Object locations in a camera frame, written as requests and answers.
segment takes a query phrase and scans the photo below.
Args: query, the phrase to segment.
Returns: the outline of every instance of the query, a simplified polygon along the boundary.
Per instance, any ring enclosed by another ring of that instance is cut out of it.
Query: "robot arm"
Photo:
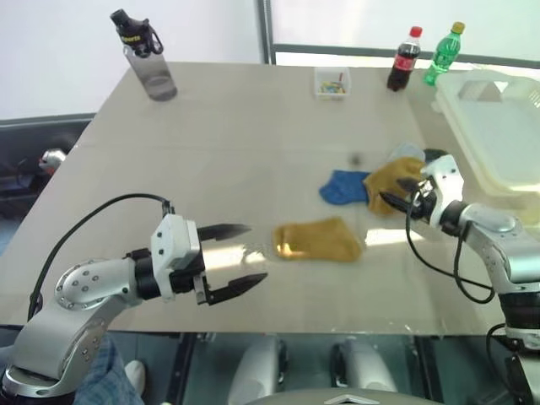
[[[267,275],[237,278],[211,291],[200,242],[227,239],[249,230],[221,224],[197,229],[192,221],[167,214],[147,249],[123,259],[88,260],[67,270],[55,294],[24,326],[13,346],[13,363],[2,380],[0,404],[71,403],[88,373],[100,340],[112,320],[126,308],[161,296],[194,289],[197,303],[217,304],[261,282]]]
[[[510,384],[519,402],[540,403],[540,242],[520,221],[482,204],[462,201],[463,179],[451,155],[423,169],[411,202],[382,193],[394,208],[448,235],[461,236],[483,260],[505,314]]]

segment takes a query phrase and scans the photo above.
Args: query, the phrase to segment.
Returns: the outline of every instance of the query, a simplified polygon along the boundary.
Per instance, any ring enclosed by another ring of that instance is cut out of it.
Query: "shoe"
[[[132,360],[124,367],[127,379],[132,383],[133,388],[139,396],[143,395],[144,386],[146,385],[146,368],[139,360]]]

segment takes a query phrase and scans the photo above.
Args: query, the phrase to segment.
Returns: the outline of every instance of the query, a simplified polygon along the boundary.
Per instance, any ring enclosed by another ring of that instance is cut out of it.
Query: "beige table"
[[[80,138],[0,257],[0,323],[24,323],[28,294],[46,255],[88,211],[126,192],[171,199],[199,225],[249,224],[236,239],[203,244],[213,288],[242,274],[268,272],[255,289],[221,305],[197,306],[193,294],[127,310],[112,328],[137,331],[484,333],[502,321],[497,302],[475,305],[455,283],[423,267],[405,243],[404,217],[378,218],[363,204],[334,207],[318,188],[334,169],[375,170],[399,143],[444,147],[474,179],[433,90],[413,77],[406,92],[386,90],[385,69],[352,69],[343,102],[315,100],[312,69],[229,64],[171,65],[178,97],[149,100],[128,72]],[[89,257],[122,257],[149,245],[156,202],[119,203],[62,248],[45,283]],[[354,264],[286,262],[271,246],[273,227],[340,215],[364,243]],[[426,258],[451,268],[456,241],[416,228]],[[463,275],[487,282],[468,249]]]

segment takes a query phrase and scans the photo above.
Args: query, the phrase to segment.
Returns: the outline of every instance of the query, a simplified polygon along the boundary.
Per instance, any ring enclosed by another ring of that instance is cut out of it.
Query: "red bottle cap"
[[[422,35],[422,27],[413,27],[409,33],[413,38],[419,38]]]

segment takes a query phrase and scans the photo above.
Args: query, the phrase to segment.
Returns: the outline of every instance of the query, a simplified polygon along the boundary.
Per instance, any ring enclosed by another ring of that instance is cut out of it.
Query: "gray water bottle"
[[[163,57],[163,44],[149,20],[130,19],[123,9],[111,14],[111,19],[124,44],[124,55],[148,97],[156,101],[167,101],[175,97],[177,90]]]

